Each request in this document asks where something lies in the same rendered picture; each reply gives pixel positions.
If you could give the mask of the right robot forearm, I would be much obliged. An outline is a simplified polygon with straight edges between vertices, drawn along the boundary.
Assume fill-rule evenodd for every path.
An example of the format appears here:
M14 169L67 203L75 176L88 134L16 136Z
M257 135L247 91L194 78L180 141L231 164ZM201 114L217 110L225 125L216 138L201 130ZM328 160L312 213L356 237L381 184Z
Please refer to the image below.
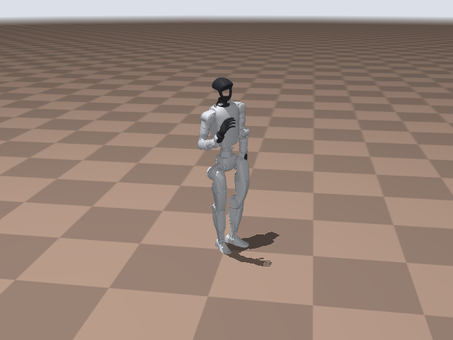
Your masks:
M197 146L199 149L204 149L204 150L210 150L212 148L218 148L218 146L223 143L224 140L222 140L221 143L217 143L218 136L215 135L213 139L211 140L199 140Z

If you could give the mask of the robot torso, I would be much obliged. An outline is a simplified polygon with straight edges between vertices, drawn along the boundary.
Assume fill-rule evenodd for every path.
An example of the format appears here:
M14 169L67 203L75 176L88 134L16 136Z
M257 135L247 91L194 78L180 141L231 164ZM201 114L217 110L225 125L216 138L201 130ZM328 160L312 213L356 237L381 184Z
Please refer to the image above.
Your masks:
M213 139L214 136L219 132L222 123L227 118L234 118L235 121L231 121L230 123L234 122L236 124L235 127L231 127L227 130L226 134L224 135L224 141L219 145L221 147L220 154L216 155L216 163L222 164L223 171L230 171L237 165L237 156L235 153L232 152L234 149L232 146L235 145L238 141L239 137L239 106L233 102L231 99L227 101L230 103L228 107L219 107L222 106L223 103L219 103L217 106L213 105L210 107L209 110L214 110L215 114L215 121L211 124L210 127L210 135Z

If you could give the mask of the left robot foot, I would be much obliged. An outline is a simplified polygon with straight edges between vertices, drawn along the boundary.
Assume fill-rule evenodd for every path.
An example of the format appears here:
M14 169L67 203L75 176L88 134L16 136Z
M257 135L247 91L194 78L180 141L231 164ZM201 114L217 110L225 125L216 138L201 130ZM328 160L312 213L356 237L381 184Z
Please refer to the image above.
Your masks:
M234 235L233 235L233 237L234 237ZM224 241L226 243L230 243L230 244L233 244L233 245L238 246L238 247L248 247L249 246L248 242L245 242L244 240L242 240L238 236L236 236L235 239L230 238L230 234L225 236Z

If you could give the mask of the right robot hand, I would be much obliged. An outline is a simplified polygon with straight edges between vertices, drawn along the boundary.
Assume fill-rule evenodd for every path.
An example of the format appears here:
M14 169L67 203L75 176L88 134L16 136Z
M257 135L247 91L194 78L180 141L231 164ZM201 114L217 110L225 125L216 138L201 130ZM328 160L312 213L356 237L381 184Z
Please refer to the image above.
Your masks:
M218 136L217 143L222 142L222 140L224 139L224 135L226 134L226 132L229 128L235 127L234 125L231 125L231 124L236 124L236 123L234 123L234 122L230 123L231 121L235 121L234 118L227 118L222 123L222 126L220 127L219 132L217 132L217 134L216 134Z

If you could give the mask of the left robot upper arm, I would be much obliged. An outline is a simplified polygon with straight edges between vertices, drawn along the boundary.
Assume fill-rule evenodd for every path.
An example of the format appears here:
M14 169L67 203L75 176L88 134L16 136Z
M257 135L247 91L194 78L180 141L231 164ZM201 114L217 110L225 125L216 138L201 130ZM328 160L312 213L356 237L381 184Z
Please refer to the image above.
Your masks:
M249 130L245 127L246 122L246 105L242 102L235 102L239 106L239 137L245 137L249 135Z

